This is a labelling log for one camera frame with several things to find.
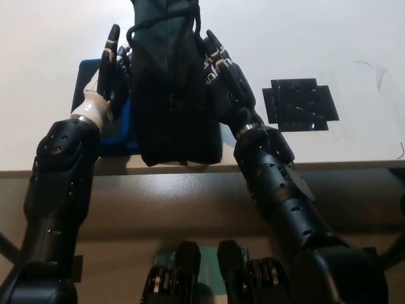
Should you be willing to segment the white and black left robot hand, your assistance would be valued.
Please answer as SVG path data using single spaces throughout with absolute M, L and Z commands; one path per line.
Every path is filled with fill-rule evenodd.
M 132 48 L 127 42 L 120 46 L 119 38 L 120 26 L 114 24 L 99 68 L 83 89 L 84 101 L 70 115 L 95 125 L 99 130 L 120 117 L 129 97 Z

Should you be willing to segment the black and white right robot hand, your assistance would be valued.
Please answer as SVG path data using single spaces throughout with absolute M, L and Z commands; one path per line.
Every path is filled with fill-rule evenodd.
M 211 30 L 206 31 L 202 46 L 204 76 L 217 121 L 227 125 L 235 138 L 264 126 L 244 73 Z

